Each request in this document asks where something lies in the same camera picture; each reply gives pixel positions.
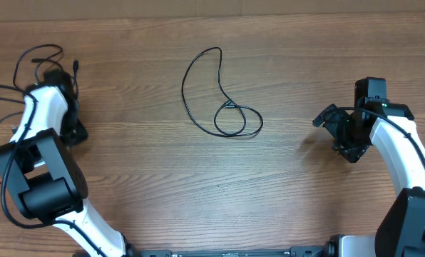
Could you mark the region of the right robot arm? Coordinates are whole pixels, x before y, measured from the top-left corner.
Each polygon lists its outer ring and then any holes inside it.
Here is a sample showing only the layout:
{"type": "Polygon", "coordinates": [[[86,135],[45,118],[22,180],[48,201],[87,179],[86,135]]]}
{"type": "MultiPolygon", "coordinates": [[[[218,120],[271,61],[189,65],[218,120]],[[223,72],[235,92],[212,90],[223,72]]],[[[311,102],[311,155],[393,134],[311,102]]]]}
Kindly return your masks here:
{"type": "Polygon", "coordinates": [[[312,123],[350,163],[375,147],[396,194],[373,236],[333,236],[319,255],[425,256],[425,148],[409,107],[388,99],[385,79],[366,77],[355,83],[352,107],[331,104],[312,123]]]}

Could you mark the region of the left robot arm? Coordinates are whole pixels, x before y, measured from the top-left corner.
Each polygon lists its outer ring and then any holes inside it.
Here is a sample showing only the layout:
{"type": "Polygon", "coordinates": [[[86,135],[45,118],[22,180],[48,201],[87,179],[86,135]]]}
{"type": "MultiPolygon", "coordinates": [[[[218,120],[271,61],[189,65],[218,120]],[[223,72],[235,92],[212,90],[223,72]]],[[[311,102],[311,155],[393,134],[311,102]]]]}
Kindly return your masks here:
{"type": "Polygon", "coordinates": [[[126,238],[88,200],[85,177],[69,151],[88,138],[70,74],[47,71],[23,93],[21,123],[0,146],[1,207],[7,219],[25,229],[57,227],[87,256],[134,256],[126,238]]]}

